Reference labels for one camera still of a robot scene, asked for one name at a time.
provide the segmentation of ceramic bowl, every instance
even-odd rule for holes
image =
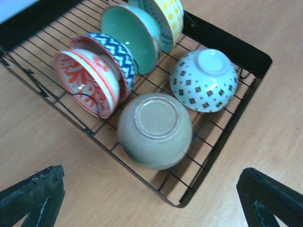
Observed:
[[[75,101],[94,116],[108,118],[119,100],[120,87],[110,66],[93,52],[83,49],[60,51],[55,70]]]
[[[133,99],[122,111],[118,138],[128,156],[153,170],[177,164],[187,153],[192,124],[186,108],[174,97],[149,93]]]
[[[179,0],[129,0],[128,2],[156,19],[161,29],[161,49],[170,52],[183,30],[184,11],[181,2]]]
[[[220,111],[229,103],[237,90],[238,77],[221,51],[196,50],[179,60],[169,84],[185,106],[209,113]]]
[[[84,49],[97,55],[110,57],[115,65],[111,68],[117,68],[121,78],[119,80],[119,102],[127,99],[135,80],[135,65],[127,47],[109,35],[100,32],[89,32],[83,35],[74,35],[71,38],[70,48]]]
[[[160,54],[160,28],[148,13],[133,6],[110,6],[103,13],[101,31],[127,46],[140,74],[154,69]]]

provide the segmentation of red pattern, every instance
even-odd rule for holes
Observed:
[[[94,63],[100,67],[100,69],[102,69],[104,72],[108,72],[109,71],[109,66],[106,64],[106,62],[104,62],[104,60],[100,57],[94,56],[93,57],[93,61]]]
[[[61,59],[59,67],[62,74],[66,75],[66,80],[69,83],[68,86],[72,87],[73,91],[77,91],[77,93],[81,94],[77,96],[77,98],[80,99],[80,102],[85,104],[87,107],[85,109],[87,111],[94,113],[95,115],[98,114],[96,101],[99,105],[99,111],[102,112],[100,116],[105,116],[110,113],[110,106],[103,91],[82,65],[71,57],[64,56]],[[83,95],[84,90],[88,91],[85,92],[85,94],[90,95],[90,97]]]

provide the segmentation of table surface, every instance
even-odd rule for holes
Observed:
[[[67,193],[59,227],[247,226],[236,190],[247,167],[303,193],[302,1],[191,0],[183,5],[273,59],[189,205],[176,209],[162,202],[3,67],[0,190],[34,171],[63,165]]]

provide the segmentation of black wire rack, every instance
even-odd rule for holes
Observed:
[[[166,203],[182,208],[210,171],[272,60],[257,48],[185,11],[184,30],[174,50],[169,54],[161,53],[157,68],[151,74],[138,75],[129,98],[110,118],[101,120],[73,101],[53,69],[53,55],[68,49],[72,35],[98,31],[102,12],[109,5],[121,3],[124,2],[55,0],[49,3],[40,0],[0,25],[0,62]],[[204,114],[188,109],[194,135],[188,153],[179,164],[163,171],[138,167],[117,141],[116,127],[121,111],[130,100],[144,93],[172,95],[169,74],[178,59],[202,48],[218,49],[234,63],[239,77],[236,95],[217,113]]]

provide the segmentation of wire rack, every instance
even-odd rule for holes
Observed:
[[[15,46],[0,43],[0,62],[166,203],[178,208],[185,207],[219,156],[269,69],[271,58],[231,34],[185,12],[183,34],[174,50],[170,54],[161,53],[157,68],[151,74],[138,75],[129,98],[116,108],[109,119],[102,120],[74,102],[53,69],[53,56],[57,51],[68,49],[72,35],[99,31],[102,12],[109,5],[124,2],[84,0],[76,3],[74,1],[73,8],[47,26],[39,28],[30,38],[19,40]],[[239,77],[236,95],[227,107],[217,113],[204,114],[188,109],[194,135],[188,153],[179,164],[163,171],[138,167],[117,140],[116,128],[121,111],[129,101],[144,93],[172,95],[168,79],[178,59],[189,51],[203,48],[219,49],[235,64]]]

